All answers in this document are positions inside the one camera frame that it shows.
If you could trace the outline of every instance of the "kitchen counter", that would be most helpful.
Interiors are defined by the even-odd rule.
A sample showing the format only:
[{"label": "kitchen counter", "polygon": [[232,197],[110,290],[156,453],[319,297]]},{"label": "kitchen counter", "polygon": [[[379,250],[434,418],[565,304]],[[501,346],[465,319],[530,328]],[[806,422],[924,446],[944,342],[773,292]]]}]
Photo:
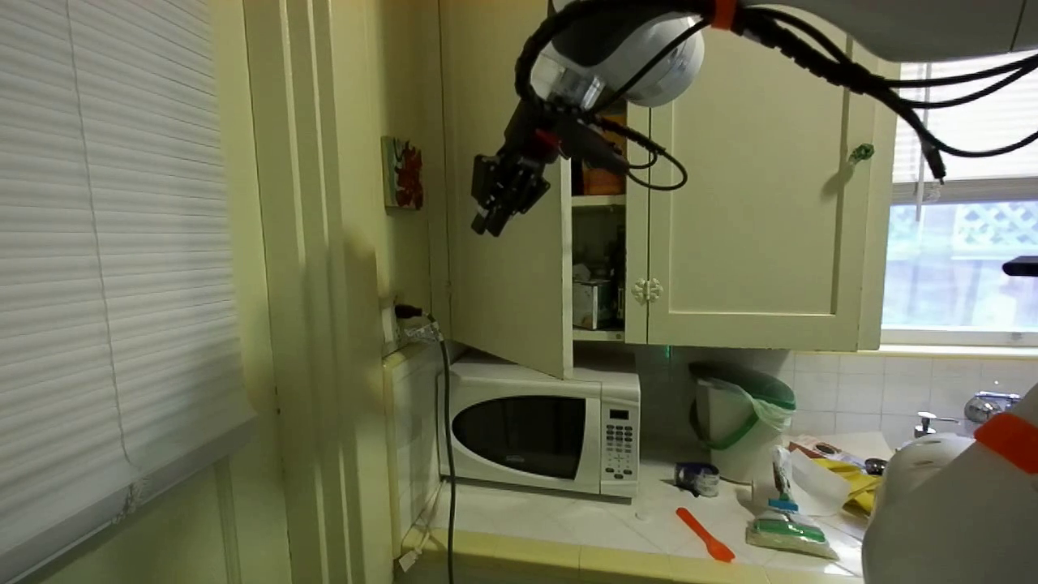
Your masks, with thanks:
[{"label": "kitchen counter", "polygon": [[[501,563],[519,569],[559,569],[572,573],[603,573],[603,581],[859,581],[864,526],[826,514],[797,486],[796,498],[801,514],[826,533],[839,563],[751,546],[746,526],[752,514],[740,503],[740,489],[732,485],[719,485],[716,498],[691,498],[668,482],[668,462],[645,462],[638,472],[638,498],[630,503],[459,485],[456,551],[460,565]],[[710,563],[702,540],[677,524],[677,506],[689,506],[719,543],[728,543],[737,551],[737,563]],[[424,555],[446,551],[446,516],[447,489],[437,503],[437,530],[422,546],[417,543]]]}]

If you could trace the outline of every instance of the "microwave window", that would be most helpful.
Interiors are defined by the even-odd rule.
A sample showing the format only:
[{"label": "microwave window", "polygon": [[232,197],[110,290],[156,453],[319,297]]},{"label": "microwave window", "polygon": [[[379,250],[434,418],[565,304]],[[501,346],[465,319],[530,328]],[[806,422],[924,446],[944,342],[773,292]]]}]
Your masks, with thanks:
[{"label": "microwave window", "polygon": [[584,398],[516,396],[465,410],[456,437],[503,468],[576,482],[584,418]]}]

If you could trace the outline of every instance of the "shelf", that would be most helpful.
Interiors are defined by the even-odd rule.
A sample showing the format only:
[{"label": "shelf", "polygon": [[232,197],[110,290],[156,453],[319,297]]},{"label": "shelf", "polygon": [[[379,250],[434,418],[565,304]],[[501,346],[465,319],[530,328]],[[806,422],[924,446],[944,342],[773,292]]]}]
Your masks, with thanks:
[{"label": "shelf", "polygon": [[576,196],[576,207],[624,207],[625,196]]},{"label": "shelf", "polygon": [[624,342],[624,330],[584,330],[584,328],[576,328],[576,342],[618,345],[618,342]]}]

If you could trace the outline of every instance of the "window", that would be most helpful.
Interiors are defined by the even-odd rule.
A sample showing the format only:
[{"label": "window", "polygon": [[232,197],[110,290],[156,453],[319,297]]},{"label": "window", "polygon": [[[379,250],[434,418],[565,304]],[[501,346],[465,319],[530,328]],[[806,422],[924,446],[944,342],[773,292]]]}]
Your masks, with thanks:
[{"label": "window", "polygon": [[250,422],[209,39],[200,0],[0,0],[0,581]]},{"label": "window", "polygon": [[[1009,60],[906,64],[906,78],[949,78]],[[914,90],[953,97],[976,90]],[[985,148],[1038,130],[1038,74],[968,107],[928,110],[924,123],[953,146]],[[928,180],[914,133],[898,123],[895,204],[883,328],[888,345],[1038,345],[1038,279],[1009,279],[1004,264],[1038,254],[1038,146],[996,158],[949,156],[949,181]]]}]

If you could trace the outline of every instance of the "white cabinet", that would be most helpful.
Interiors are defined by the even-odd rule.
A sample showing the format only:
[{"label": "white cabinet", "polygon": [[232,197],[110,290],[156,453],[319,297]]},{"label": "white cabinet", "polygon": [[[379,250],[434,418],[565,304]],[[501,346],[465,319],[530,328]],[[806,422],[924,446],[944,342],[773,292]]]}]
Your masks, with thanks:
[{"label": "white cabinet", "polygon": [[[704,74],[682,100],[625,110],[630,127],[689,165],[682,191],[625,181],[625,196],[572,196],[565,161],[531,216],[503,236],[477,236],[471,158],[501,146],[512,61],[541,5],[440,9],[450,339],[560,376],[576,342],[830,350],[879,342],[892,144],[879,105],[710,33]],[[672,169],[659,161],[653,181],[672,181]],[[618,234],[624,328],[576,330],[572,264],[611,258]]]}]

